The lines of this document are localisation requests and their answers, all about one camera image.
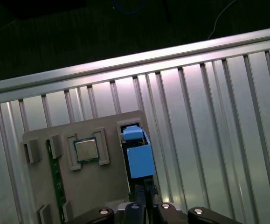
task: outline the aluminum rail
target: aluminum rail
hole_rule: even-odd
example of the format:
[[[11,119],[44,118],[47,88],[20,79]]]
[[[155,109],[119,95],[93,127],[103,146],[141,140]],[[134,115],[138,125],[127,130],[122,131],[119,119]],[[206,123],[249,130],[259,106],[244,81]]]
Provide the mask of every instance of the aluminum rail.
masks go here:
[[[134,65],[143,65],[155,61],[173,59],[197,53],[204,53],[229,47],[270,40],[270,29],[246,34],[223,37],[219,39],[180,45],[166,49],[148,51],[129,56],[116,57],[97,62],[85,63],[62,69],[56,69],[28,76],[16,77],[0,81],[0,93],[18,90],[40,84],[63,81],[84,75],[117,70]]]

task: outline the blue cable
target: blue cable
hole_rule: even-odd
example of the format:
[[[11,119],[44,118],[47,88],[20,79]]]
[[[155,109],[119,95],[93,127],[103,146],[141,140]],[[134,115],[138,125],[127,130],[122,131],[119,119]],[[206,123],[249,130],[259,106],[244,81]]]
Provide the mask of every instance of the blue cable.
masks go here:
[[[215,20],[215,25],[214,25],[214,30],[210,33],[210,35],[208,36],[208,40],[211,38],[211,36],[214,34],[214,32],[215,32],[215,28],[216,28],[216,26],[217,26],[217,22],[218,22],[218,20],[219,20],[219,18],[220,18],[220,16],[223,14],[223,12],[225,12],[226,11],[226,9],[228,9],[233,3],[235,3],[237,0],[233,0],[232,2],[230,2],[221,12],[220,12],[220,14],[218,15],[218,17],[216,18],[216,20]]]
[[[116,0],[113,0],[113,3],[114,5],[123,13],[125,14],[135,14],[137,13],[138,11],[140,11],[144,6],[145,6],[145,3],[146,3],[146,0],[143,0],[142,1],[142,4],[135,10],[135,11],[132,11],[132,12],[128,12],[128,11],[125,11],[124,9],[122,9],[119,4],[116,2]]]

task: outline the corrugated metal wall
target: corrugated metal wall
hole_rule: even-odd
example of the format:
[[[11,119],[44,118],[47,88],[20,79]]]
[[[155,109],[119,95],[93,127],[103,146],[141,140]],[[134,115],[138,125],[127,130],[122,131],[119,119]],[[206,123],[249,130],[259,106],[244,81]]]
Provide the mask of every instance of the corrugated metal wall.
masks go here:
[[[81,87],[1,103],[0,224],[32,223],[19,159],[24,132],[138,109],[147,117],[164,201],[270,224],[267,48],[270,41],[155,63],[152,72],[97,74],[90,85],[78,78]]]

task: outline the rectangular slot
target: rectangular slot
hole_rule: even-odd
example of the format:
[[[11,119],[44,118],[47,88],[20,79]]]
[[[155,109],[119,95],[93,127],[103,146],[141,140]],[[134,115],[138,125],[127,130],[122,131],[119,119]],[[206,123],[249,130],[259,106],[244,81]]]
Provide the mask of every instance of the rectangular slot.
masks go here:
[[[26,161],[27,161],[27,163],[30,163],[30,157],[29,157],[29,153],[28,153],[27,144],[23,144],[23,148],[24,148],[24,155],[26,157]]]
[[[129,126],[137,126],[137,127],[140,127],[140,124],[139,124],[139,123],[133,123],[133,124],[122,125],[122,126],[120,126],[120,131],[121,131],[121,133],[126,129],[126,127],[129,127]]]

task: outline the white cable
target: white cable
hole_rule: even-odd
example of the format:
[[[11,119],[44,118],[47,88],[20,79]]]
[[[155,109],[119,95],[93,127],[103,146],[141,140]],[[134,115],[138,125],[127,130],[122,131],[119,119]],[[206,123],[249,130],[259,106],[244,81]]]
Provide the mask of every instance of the white cable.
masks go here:
[[[216,25],[217,25],[217,22],[218,22],[220,16],[223,14],[223,12],[225,12],[226,9],[228,9],[228,8],[229,8],[233,3],[235,3],[236,1],[237,1],[237,0],[233,0],[232,2],[230,2],[230,3],[223,9],[223,11],[220,12],[220,14],[218,15],[218,17],[217,17],[216,20],[215,20],[214,30],[213,30],[213,31],[211,32],[211,34],[208,36],[208,40],[211,38],[212,34],[214,34],[214,32],[215,32],[215,27],[216,27]]]
[[[6,27],[8,27],[8,26],[11,25],[11,24],[14,24],[17,20],[18,20],[18,19],[15,19],[14,21],[12,21],[12,22],[6,24],[4,27],[0,28],[0,31],[3,30],[3,29],[5,29]]]

